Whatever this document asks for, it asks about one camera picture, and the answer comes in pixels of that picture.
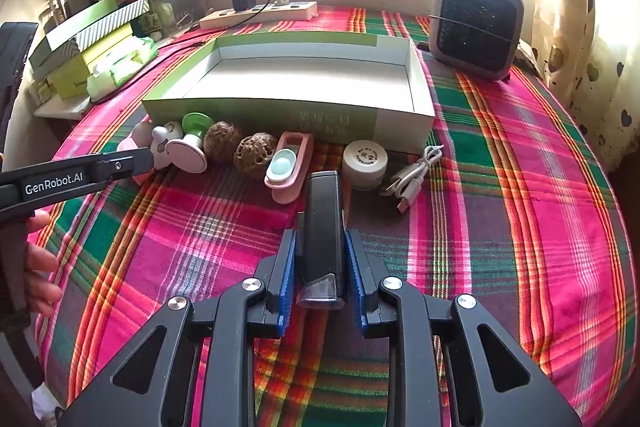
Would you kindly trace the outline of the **person left hand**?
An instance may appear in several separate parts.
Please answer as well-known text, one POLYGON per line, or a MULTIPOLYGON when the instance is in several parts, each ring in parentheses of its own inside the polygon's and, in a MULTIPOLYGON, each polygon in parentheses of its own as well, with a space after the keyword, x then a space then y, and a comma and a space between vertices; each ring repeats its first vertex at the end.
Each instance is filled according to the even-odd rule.
POLYGON ((60 286, 51 283, 48 275, 58 269, 58 259, 46 248, 28 242, 24 252, 25 298, 30 312, 50 317, 54 306, 62 299, 60 286))

